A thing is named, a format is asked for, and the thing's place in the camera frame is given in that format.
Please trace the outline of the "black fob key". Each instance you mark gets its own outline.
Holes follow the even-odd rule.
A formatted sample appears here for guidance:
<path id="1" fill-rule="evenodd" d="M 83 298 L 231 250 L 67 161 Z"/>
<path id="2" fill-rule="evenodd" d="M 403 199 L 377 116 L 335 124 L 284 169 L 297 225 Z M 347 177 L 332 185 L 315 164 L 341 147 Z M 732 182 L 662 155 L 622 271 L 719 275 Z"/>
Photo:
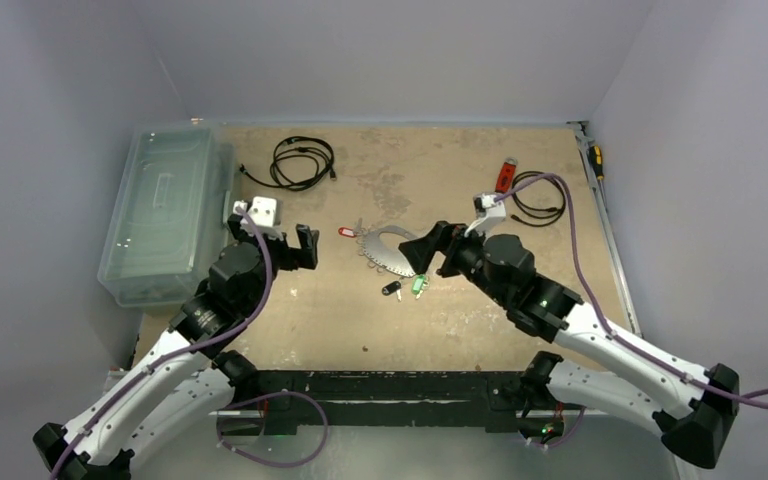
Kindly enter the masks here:
<path id="1" fill-rule="evenodd" d="M 398 280 L 392 281 L 388 284 L 386 284 L 382 289 L 381 293 L 384 296 L 395 296 L 398 302 L 402 301 L 402 283 Z"/>

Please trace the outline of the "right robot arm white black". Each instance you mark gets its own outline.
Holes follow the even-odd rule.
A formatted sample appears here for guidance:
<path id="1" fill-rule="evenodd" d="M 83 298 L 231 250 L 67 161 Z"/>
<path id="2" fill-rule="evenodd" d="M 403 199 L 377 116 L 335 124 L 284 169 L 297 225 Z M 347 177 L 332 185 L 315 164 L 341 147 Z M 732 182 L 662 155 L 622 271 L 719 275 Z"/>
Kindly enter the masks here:
<path id="1" fill-rule="evenodd" d="M 716 466 L 739 412 L 738 374 L 676 357 L 602 319 L 597 306 L 540 274 L 518 236 L 487 236 L 440 221 L 399 251 L 418 273 L 443 254 L 440 277 L 462 276 L 500 306 L 523 333 L 575 351 L 601 366 L 589 372 L 560 360 L 524 376 L 521 392 L 536 407 L 552 400 L 587 406 L 659 436 L 675 456 Z"/>

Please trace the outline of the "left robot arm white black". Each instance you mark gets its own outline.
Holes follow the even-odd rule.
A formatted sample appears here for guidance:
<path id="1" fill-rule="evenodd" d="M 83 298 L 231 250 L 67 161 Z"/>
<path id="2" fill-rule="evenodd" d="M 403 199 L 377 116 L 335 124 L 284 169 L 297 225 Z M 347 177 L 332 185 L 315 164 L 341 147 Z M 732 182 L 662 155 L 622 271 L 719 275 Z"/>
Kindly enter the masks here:
<path id="1" fill-rule="evenodd" d="M 50 478 L 129 479 L 137 459 L 200 416 L 295 397 L 227 347 L 260 316 L 280 271 L 317 268 L 320 233 L 299 224 L 292 247 L 254 212 L 227 223 L 233 242 L 145 356 L 83 413 L 34 434 Z"/>

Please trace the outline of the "clear plastic storage bin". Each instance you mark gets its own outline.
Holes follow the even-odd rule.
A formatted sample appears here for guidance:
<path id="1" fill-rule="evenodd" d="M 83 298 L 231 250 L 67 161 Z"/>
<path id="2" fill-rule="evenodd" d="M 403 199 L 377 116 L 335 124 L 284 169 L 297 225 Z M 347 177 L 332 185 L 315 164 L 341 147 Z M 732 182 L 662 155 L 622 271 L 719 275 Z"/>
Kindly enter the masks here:
<path id="1" fill-rule="evenodd" d="M 187 300 L 227 243 L 233 149 L 214 129 L 134 133 L 98 281 L 125 308 Z"/>

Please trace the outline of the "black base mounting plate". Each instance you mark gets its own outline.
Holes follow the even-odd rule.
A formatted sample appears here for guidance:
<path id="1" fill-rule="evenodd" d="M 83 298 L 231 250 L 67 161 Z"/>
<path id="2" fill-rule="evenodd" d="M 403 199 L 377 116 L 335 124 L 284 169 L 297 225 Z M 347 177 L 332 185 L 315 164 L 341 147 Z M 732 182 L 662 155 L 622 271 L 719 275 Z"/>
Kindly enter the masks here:
<path id="1" fill-rule="evenodd" d="M 302 426 L 481 428 L 539 444 L 572 430 L 578 407 L 516 371 L 262 370 L 236 387 L 226 432 Z"/>

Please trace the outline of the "yellow black screwdriver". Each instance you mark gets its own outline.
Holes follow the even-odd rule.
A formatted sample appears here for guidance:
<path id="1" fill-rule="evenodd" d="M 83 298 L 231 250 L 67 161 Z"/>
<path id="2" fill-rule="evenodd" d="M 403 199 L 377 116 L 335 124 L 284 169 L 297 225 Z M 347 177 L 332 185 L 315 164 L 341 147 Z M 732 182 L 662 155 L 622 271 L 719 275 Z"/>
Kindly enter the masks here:
<path id="1" fill-rule="evenodd" d="M 587 159 L 597 181 L 604 180 L 604 161 L 598 145 L 591 145 L 587 150 Z"/>

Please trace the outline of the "red handled adjustable wrench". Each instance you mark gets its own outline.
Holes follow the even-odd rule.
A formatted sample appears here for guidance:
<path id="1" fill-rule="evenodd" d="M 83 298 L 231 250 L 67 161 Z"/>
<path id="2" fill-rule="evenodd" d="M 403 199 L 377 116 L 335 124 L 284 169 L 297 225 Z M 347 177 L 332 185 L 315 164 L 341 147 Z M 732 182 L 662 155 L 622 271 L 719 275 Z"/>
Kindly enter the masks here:
<path id="1" fill-rule="evenodd" d="M 507 157 L 504 160 L 497 176 L 494 188 L 494 191 L 497 194 L 505 194 L 510 190 L 513 179 L 516 175 L 517 165 L 518 161 L 513 157 Z"/>

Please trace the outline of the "aluminium frame rail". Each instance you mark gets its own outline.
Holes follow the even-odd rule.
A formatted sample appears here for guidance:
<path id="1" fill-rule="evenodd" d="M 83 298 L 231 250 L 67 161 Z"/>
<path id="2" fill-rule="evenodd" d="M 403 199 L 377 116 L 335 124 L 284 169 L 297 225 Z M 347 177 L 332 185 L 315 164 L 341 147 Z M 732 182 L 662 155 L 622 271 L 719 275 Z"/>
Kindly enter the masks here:
<path id="1" fill-rule="evenodd" d="M 516 371 L 545 348 L 462 279 L 433 277 L 415 298 L 384 296 L 392 280 L 373 268 L 341 226 L 387 225 L 418 235 L 440 219 L 469 222 L 472 196 L 491 189 L 503 161 L 554 172 L 569 184 L 576 223 L 519 235 L 541 273 L 578 292 L 592 288 L 607 316 L 631 332 L 640 323 L 600 188 L 586 160 L 584 122 L 559 126 L 314 125 L 331 143 L 338 177 L 304 193 L 283 193 L 287 227 L 321 233 L 315 271 L 281 273 L 260 318 L 232 348 L 263 370 Z"/>

